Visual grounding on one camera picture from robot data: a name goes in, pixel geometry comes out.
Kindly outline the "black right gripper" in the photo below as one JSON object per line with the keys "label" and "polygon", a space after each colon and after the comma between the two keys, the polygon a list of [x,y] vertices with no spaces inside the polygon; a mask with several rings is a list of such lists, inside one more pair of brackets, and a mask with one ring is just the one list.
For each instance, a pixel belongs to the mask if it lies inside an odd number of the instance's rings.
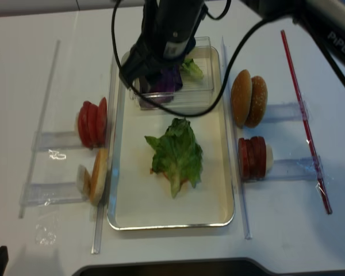
{"label": "black right gripper", "polygon": [[203,8],[204,1],[145,1],[141,34],[121,65],[124,85],[139,78],[141,93],[164,92],[163,77],[157,74],[181,64],[196,46]]}

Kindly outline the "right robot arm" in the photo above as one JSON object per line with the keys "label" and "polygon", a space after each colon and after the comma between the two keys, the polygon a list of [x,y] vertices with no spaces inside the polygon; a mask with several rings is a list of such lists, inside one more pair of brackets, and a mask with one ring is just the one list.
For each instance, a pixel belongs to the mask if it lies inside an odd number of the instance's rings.
{"label": "right robot arm", "polygon": [[[345,87],[345,76],[330,55],[333,51],[345,62],[345,30],[309,1],[291,1],[282,8],[269,7],[270,12],[242,38],[229,65],[233,65],[244,44],[259,28],[282,17],[292,17],[311,35]],[[162,69],[181,62],[192,50],[193,36],[204,17],[211,17],[204,1],[145,1],[141,35],[127,61],[118,65],[123,83],[130,87],[136,78],[153,78]]]}

